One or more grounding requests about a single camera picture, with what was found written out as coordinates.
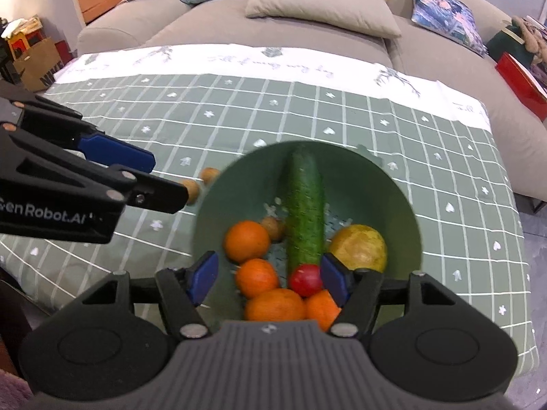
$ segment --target cherry tomato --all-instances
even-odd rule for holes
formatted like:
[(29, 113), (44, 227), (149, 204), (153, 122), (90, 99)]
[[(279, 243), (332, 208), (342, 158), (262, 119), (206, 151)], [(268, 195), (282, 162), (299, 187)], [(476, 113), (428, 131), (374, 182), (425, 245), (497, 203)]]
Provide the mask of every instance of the cherry tomato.
[(289, 278), (289, 288), (302, 297), (310, 297), (323, 290), (321, 273), (317, 265), (300, 265)]

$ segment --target patterned pillow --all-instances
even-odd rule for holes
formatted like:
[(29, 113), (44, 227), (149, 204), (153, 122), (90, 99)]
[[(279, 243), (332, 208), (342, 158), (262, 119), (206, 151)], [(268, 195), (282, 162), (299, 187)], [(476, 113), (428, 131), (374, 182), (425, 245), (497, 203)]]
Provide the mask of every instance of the patterned pillow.
[(481, 57), (486, 52), (471, 9), (458, 0), (414, 0), (412, 21), (471, 49)]

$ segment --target brown paper bag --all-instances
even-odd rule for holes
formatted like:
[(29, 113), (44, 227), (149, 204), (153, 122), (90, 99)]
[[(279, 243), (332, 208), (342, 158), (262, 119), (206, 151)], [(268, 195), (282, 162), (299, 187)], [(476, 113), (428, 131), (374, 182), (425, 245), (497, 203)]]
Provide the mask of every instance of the brown paper bag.
[(21, 81), (29, 91), (46, 90), (54, 83), (53, 75), (63, 67), (61, 57), (51, 38), (46, 38), (24, 51), (13, 62)]

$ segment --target pink fabric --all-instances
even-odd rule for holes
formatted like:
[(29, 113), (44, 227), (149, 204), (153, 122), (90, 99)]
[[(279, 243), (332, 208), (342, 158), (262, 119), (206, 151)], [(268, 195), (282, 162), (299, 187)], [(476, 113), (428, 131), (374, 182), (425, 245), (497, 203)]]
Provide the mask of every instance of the pink fabric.
[(26, 381), (0, 370), (0, 410), (18, 410), (31, 397)]

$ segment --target gray sofa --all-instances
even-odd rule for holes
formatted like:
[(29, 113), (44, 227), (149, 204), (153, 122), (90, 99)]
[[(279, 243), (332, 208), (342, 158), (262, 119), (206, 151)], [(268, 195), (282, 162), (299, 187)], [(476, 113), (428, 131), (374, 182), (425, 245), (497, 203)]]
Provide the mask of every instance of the gray sofa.
[[(472, 10), (485, 43), (510, 19), (484, 0), (461, 1)], [(193, 9), (179, 0), (123, 3), (80, 33), (78, 53), (187, 43), (302, 47), (439, 80), (485, 104), (513, 191), (547, 201), (547, 131), (542, 122), (516, 98), (493, 60), (414, 26), (412, 0), (388, 0), (403, 33), (396, 40), (290, 18), (249, 19), (246, 2), (213, 0)]]

